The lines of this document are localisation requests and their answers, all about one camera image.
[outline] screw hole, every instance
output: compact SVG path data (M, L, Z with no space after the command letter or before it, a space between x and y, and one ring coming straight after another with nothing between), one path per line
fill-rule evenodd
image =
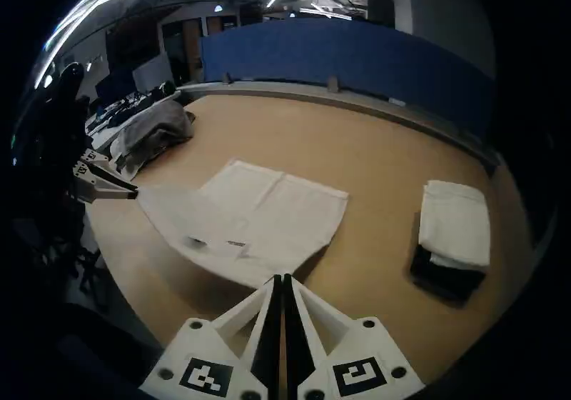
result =
M260 400L262 397L255 391L244 391L240 396L240 400Z
M312 389L305 393L305 400L323 400L325 393L320 389Z
M395 367L390 374L393 378L400 379L406 375L406 369L402 366Z
M161 379L164 379L165 381L168 381L169 379L172 379L172 378L173 378L174 373L172 372L172 370L163 367L162 369L160 369L160 370L158 371L158 376L159 376Z

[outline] computer monitor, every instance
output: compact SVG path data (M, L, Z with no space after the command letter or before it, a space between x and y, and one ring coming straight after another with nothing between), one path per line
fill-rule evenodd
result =
M95 85L97 96L101 98L103 106L125 98L137 91L131 70L122 69L113 71L105 79Z

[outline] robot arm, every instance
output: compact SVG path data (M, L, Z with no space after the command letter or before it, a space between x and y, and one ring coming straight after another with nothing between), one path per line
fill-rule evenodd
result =
M137 186L126 181L106 156L87 149L74 166L77 197L91 203L95 199L135 199Z
M276 400L282 302L290 400L404 399L424 387L377 318L353 320L286 274L212 322L187 320L141 389L169 400ZM258 312L237 357L226 342ZM330 354L312 317L332 334Z

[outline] stack of folded towels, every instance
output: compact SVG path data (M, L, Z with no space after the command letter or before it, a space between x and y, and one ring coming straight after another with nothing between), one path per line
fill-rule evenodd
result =
M490 265L490 220L482 192L445 181L424 186L418 246L410 272L417 284L466 301Z

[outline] black cloth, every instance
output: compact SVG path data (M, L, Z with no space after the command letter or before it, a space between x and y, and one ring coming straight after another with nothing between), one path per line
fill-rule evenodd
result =
M417 245L410 273L415 284L454 302L466 302L485 274L480 271L447 268L430 262L432 253Z

